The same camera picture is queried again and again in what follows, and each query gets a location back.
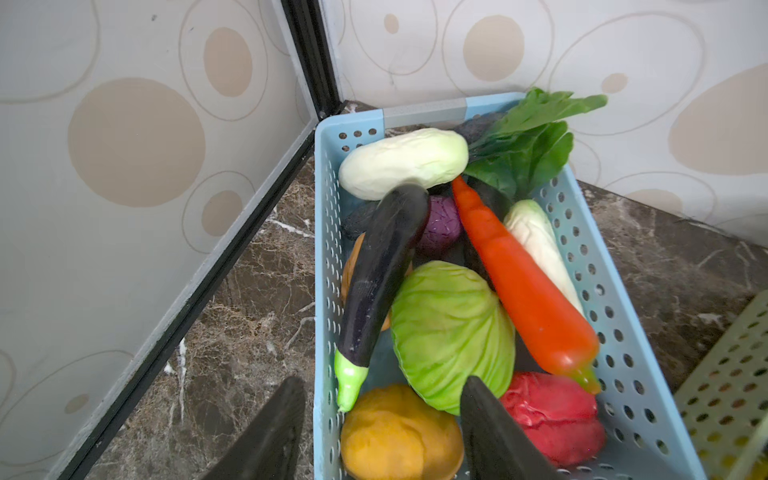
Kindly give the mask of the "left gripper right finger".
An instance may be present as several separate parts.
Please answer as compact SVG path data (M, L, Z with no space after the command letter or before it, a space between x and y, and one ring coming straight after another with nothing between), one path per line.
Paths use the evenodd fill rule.
M468 377L463 386L460 417L471 479L561 478L500 401L476 376Z

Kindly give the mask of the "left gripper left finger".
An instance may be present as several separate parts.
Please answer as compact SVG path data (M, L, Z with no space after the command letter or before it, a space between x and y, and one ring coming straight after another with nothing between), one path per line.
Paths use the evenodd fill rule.
M204 479L293 479L305 408L305 382L286 378Z

